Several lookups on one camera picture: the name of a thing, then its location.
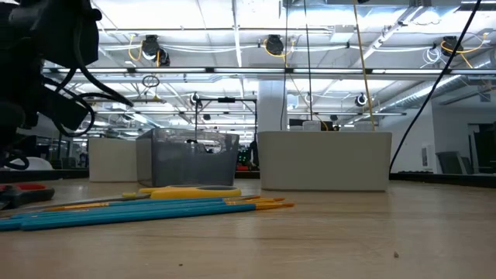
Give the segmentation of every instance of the white box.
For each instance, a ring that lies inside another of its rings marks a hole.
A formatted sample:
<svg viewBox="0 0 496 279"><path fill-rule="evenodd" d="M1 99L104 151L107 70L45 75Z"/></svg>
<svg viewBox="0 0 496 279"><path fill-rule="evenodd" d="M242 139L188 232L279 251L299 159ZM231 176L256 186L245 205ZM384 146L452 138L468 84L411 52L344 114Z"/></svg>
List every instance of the white box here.
<svg viewBox="0 0 496 279"><path fill-rule="evenodd" d="M385 191L391 133L260 132L262 189Z"/></svg>
<svg viewBox="0 0 496 279"><path fill-rule="evenodd" d="M135 182L136 141L92 138L88 143L91 182Z"/></svg>

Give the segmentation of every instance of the wooden table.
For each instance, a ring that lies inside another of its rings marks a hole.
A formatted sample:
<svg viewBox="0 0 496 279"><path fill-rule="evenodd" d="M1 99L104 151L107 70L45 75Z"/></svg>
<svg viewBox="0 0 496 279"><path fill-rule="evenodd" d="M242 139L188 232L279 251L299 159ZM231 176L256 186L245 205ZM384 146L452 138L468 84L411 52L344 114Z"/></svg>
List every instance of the wooden table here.
<svg viewBox="0 0 496 279"><path fill-rule="evenodd" d="M135 184L47 182L56 202ZM245 195L259 181L236 181ZM494 278L496 191L396 183L387 193L263 192L295 208L0 232L2 278Z"/></svg>

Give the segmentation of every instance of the ductwork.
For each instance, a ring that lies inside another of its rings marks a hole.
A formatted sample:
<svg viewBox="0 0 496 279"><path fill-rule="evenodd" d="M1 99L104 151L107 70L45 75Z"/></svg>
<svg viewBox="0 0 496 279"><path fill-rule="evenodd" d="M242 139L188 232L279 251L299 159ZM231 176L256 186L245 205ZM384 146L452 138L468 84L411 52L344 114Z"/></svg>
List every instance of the ductwork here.
<svg viewBox="0 0 496 279"><path fill-rule="evenodd" d="M473 59L470 60L470 63L474 66L474 68L482 69L482 68L495 68L496 67L496 49L493 48ZM381 107L375 106L373 108L374 112L383 112L384 110L397 108L397 107L406 107L411 108L418 105L421 105L427 96L427 94L431 91L432 86L434 85L434 81L426 81L422 82L419 85L416 85L407 91L403 91L398 95L395 95L393 98L389 99L384 103L381 103ZM444 94L455 91L456 89L463 88L470 83L468 77L466 75L454 75L450 77L443 78L440 83L437 85L434 94L432 95L432 99L442 96ZM355 117L353 119L348 120L348 123L353 123L359 121L361 119L368 119L369 115L363 115L360 117Z"/></svg>

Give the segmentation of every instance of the ceiling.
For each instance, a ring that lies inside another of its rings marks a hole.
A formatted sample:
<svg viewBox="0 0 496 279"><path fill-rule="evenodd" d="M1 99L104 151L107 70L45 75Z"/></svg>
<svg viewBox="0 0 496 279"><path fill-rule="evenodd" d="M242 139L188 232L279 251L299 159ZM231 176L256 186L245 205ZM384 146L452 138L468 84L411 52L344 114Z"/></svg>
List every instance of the ceiling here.
<svg viewBox="0 0 496 279"><path fill-rule="evenodd" d="M348 5L326 5L326 1L307 1L307 16L303 1L290 0L289 8L280 9L279 0L92 0L93 6L102 11L104 18L98 23L100 29L99 60L89 67L99 68L141 68L155 67L144 58L136 61L129 57L129 46L134 57L138 57L140 41L147 34L157 34L160 45L170 56L171 67L271 67L284 68L282 57L272 57L264 49L263 41L270 34L278 34L283 40L293 42L288 54L287 67L291 68L361 68L358 50L357 31L351 0ZM360 5L359 24L363 51L372 43L376 48L365 60L366 68L442 68L448 57L439 52L439 44L444 36L459 36L470 12L458 11L460 1L432 1L432 7L409 8L408 0L389 1L388 5ZM463 47L473 49L467 59L481 55L493 48L496 33L494 12L478 12L469 28ZM404 26L398 26L404 20ZM308 40L305 30L308 23ZM433 44L435 50L429 50ZM458 55L453 68L467 68ZM57 67L46 63L46 67ZM110 88L128 98L145 98L141 79L145 74L106 74L95 76ZM258 81L267 79L262 74L158 74L163 79L159 86L148 91L146 98L156 95L165 103L139 103L135 111L186 112L191 111L189 98L195 92L203 98L224 96L237 98L257 98ZM284 75L271 75L271 79L283 80ZM295 74L287 78L288 94L302 96L308 93L308 75ZM78 92L97 91L83 77L76 75L75 82L69 84ZM401 77L377 77L368 81L374 106L385 103L403 91L421 83L422 80ZM356 96L365 92L363 78L342 76L330 78L312 76L313 108L319 111L359 112L354 103ZM308 108L304 98L298 97L295 111ZM95 110L108 111L110 103L97 103ZM246 123L253 124L254 109L243 103L219 104L212 102L204 112L246 112L245 115L212 115L203 123ZM193 115L146 115L162 126L191 128ZM291 115L292 118L307 117ZM120 115L100 115L99 120L114 127L129 128L136 124L123 121ZM226 126L226 130L253 127ZM253 138L248 133L245 140Z"/></svg>

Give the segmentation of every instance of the clear plastic bin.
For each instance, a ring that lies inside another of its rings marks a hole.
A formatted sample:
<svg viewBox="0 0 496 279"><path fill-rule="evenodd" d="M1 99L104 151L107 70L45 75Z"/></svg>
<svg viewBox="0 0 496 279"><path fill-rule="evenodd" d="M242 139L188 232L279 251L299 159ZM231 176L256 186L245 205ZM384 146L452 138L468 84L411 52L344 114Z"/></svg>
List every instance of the clear plastic bin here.
<svg viewBox="0 0 496 279"><path fill-rule="evenodd" d="M136 139L138 182L148 187L233 185L239 136L151 129Z"/></svg>

